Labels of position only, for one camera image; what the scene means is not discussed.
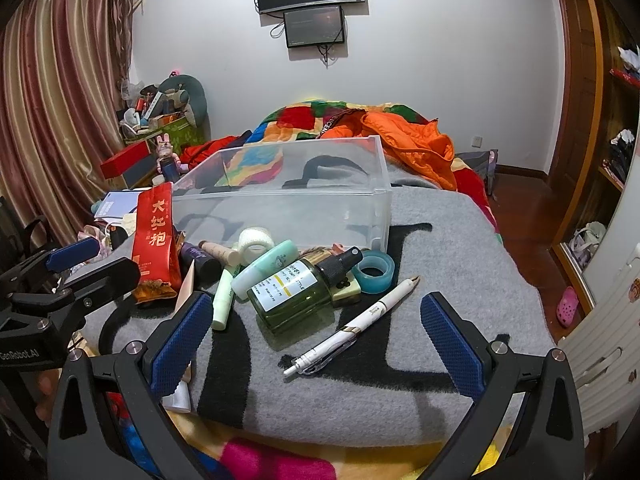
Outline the left hand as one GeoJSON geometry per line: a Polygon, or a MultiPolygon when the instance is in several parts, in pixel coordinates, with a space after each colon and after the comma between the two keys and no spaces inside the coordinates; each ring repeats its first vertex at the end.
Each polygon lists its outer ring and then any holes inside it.
{"type": "Polygon", "coordinates": [[[37,403],[36,415],[47,426],[51,423],[53,405],[56,392],[58,391],[59,379],[59,370],[44,370],[38,376],[38,389],[42,394],[42,398],[37,403]]]}

